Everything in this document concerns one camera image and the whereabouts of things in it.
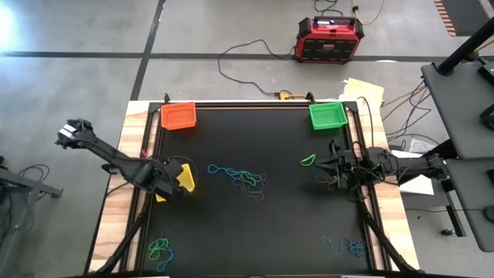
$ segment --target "green bin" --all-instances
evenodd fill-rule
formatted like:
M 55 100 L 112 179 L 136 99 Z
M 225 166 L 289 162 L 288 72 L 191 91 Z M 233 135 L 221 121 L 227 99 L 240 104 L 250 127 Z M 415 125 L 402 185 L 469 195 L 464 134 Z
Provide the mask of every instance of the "green bin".
M 343 104 L 340 102 L 309 105 L 310 119 L 315 131 L 338 128 L 348 123 Z

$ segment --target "orange bin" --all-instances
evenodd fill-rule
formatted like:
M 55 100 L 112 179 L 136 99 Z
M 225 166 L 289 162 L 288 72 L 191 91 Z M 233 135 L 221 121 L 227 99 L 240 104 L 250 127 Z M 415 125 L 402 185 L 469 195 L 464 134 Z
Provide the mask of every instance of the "orange bin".
M 195 103 L 174 103 L 161 106 L 161 126 L 169 131 L 195 127 Z

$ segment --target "wooden table edge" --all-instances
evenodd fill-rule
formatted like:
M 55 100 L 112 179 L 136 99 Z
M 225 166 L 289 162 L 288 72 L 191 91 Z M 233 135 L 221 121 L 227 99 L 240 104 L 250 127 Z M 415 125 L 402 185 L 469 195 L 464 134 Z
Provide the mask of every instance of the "wooden table edge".
M 379 101 L 372 101 L 366 96 L 370 103 L 380 103 Z M 147 109 L 149 103 L 159 102 L 159 100 L 136 100 L 130 101 L 127 105 L 127 112 L 125 114 L 125 121 L 123 123 L 122 132 L 120 134 L 120 140 L 118 149 L 130 156 L 139 156 L 140 146 L 144 134 L 144 125 L 147 118 Z M 266 102 L 275 103 L 279 100 L 206 100 L 202 102 L 217 103 L 217 102 Z M 291 102 L 306 102 L 305 100 L 289 100 Z M 371 143 L 371 129 L 370 118 L 368 115 L 367 107 L 364 106 L 362 101 L 357 101 L 359 107 L 359 116 L 361 126 L 364 132 L 364 140 L 369 147 Z M 379 107 L 370 108 L 372 113 L 372 122 L 374 125 L 374 145 L 376 147 L 388 148 L 386 134 L 384 132 L 383 123 L 381 120 L 381 114 Z M 151 129 L 149 147 L 147 153 L 150 154 L 154 147 L 154 136 L 156 134 L 157 117 L 153 121 L 153 127 Z M 355 126 L 353 121 L 349 120 L 350 130 L 352 131 L 352 138 L 355 138 Z M 108 190 L 118 186 L 124 180 L 120 176 L 112 176 L 109 181 Z M 403 202 L 401 200 L 401 193 L 396 185 L 389 185 L 386 183 L 380 183 L 375 186 L 377 202 L 381 212 L 381 220 L 383 222 L 384 232 L 389 240 L 393 243 L 396 250 L 403 256 L 403 258 L 414 268 L 418 269 L 418 259 L 414 250 L 414 244 L 411 237 L 410 229 L 408 227 L 407 216 L 404 211 Z M 94 241 L 93 251 L 88 256 L 89 272 L 99 269 L 115 250 L 120 240 L 124 237 L 125 227 L 127 226 L 127 218 L 130 207 L 130 199 L 132 196 L 132 186 L 124 187 L 119 191 L 114 192 L 107 198 L 104 203 L 103 212 L 100 222 L 98 223 L 98 231 L 95 232 L 96 239 Z M 131 270 L 134 266 L 133 261 L 135 259 L 135 249 L 137 247 L 138 235 L 134 237 L 133 243 L 130 248 L 129 263 L 127 269 Z M 377 263 L 377 268 L 382 269 L 382 256 L 380 246 L 374 236 L 371 233 L 372 250 Z

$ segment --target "concrete floor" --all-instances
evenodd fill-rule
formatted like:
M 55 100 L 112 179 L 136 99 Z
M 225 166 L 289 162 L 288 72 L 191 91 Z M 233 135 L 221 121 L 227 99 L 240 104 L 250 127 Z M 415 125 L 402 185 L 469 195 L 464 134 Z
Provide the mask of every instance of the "concrete floor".
M 379 1 L 361 2 L 361 16 L 372 18 Z M 142 53 L 157 4 L 158 0 L 0 0 L 0 51 Z M 350 7 L 350 0 L 335 6 L 345 15 L 351 14 Z M 494 15 L 489 4 L 485 7 Z M 298 21 L 315 15 L 312 0 L 167 0 L 153 53 L 221 53 L 259 38 L 275 53 L 286 53 L 295 43 Z M 383 86 L 384 99 L 392 100 L 419 84 L 420 67 L 428 57 L 448 56 L 466 40 L 448 35 L 433 0 L 387 1 L 383 15 L 364 31 L 357 55 L 416 56 L 423 62 L 336 66 L 228 60 L 222 66 L 228 74 L 255 80 L 266 90 L 337 97 L 341 81 L 353 77 Z M 266 50 L 258 45 L 238 53 Z M 482 54 L 494 54 L 494 47 Z M 93 122 L 99 137 L 116 144 L 139 66 L 140 59 L 0 57 L 0 154 L 13 171 L 48 164 L 52 171 L 46 183 L 65 189 L 60 200 L 47 198 L 36 206 L 35 225 L 22 244 L 16 275 L 82 273 L 108 175 L 94 155 L 64 151 L 53 142 L 67 118 L 83 117 Z M 252 86 L 222 78 L 213 59 L 152 59 L 138 99 L 160 100 L 164 93 L 181 100 L 267 98 Z M 445 129 L 437 128 L 442 122 L 432 99 L 424 105 L 433 112 L 409 132 L 447 139 Z M 382 114 L 391 108 L 385 107 Z M 399 129 L 409 110 L 403 106 L 386 120 L 386 131 Z M 470 276 L 494 273 L 494 256 L 482 253 L 471 233 L 464 239 L 438 236 L 439 230 L 451 228 L 446 214 L 408 216 L 422 269 Z

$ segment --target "red power station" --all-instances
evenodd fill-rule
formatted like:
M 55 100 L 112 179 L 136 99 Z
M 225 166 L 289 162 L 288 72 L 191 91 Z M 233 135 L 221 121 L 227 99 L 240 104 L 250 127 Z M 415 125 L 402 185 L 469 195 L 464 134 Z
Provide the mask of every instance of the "red power station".
M 310 63 L 347 63 L 364 31 L 354 17 L 316 16 L 299 22 L 294 59 Z

